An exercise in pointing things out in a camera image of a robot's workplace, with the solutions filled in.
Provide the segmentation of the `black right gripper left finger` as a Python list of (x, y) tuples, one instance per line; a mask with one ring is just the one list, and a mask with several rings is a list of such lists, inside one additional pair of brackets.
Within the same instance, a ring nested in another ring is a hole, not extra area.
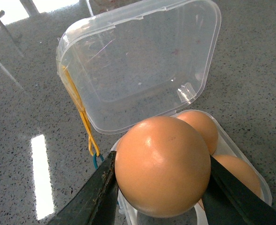
[(50, 225), (115, 223), (118, 197), (115, 157), (115, 151), (108, 154), (76, 196), (48, 222)]

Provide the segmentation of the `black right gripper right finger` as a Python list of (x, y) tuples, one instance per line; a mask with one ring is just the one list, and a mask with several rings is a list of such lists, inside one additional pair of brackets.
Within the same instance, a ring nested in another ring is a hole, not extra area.
[(276, 225), (276, 210), (210, 156), (202, 202), (209, 225)]

